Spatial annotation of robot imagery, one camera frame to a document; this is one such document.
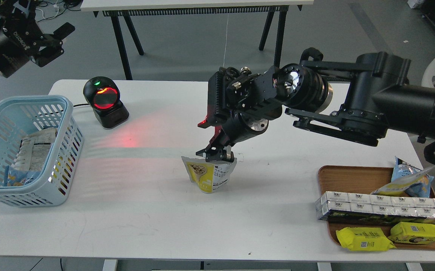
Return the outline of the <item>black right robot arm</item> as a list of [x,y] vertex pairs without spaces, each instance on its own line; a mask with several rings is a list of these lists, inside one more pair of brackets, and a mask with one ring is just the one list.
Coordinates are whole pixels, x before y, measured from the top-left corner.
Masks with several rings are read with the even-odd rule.
[[[410,85],[410,60],[386,52],[366,53],[355,63],[327,62],[316,48],[299,63],[253,74],[221,67],[208,81],[207,115],[200,128],[214,136],[196,155],[233,162],[231,147],[266,132],[285,113],[296,128],[377,146],[389,129],[435,140],[435,88]],[[435,141],[424,156],[435,165]]]

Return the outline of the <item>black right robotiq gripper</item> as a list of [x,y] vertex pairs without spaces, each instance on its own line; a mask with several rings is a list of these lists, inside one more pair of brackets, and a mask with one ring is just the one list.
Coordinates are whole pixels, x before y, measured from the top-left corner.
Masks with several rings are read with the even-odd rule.
[[231,147],[266,132],[269,120],[257,119],[245,113],[231,113],[221,124],[217,123],[211,110],[207,112],[207,123],[214,126],[214,136],[206,148],[196,152],[196,156],[206,162],[233,163],[235,160]]

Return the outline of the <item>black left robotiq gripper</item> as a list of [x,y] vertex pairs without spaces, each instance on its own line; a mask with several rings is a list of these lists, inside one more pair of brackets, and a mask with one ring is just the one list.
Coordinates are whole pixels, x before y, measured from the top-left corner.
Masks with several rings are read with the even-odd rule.
[[0,75],[8,78],[31,61],[44,67],[63,54],[63,40],[75,31],[64,23],[43,34],[35,20],[38,0],[0,0]]

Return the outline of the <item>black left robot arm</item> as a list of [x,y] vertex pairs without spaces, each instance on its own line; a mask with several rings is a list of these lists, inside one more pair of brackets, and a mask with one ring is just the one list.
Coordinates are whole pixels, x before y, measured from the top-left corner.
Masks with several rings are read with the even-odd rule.
[[8,78],[26,63],[46,66],[63,54],[64,38],[75,27],[65,23],[43,33],[35,20],[35,0],[0,0],[0,75]]

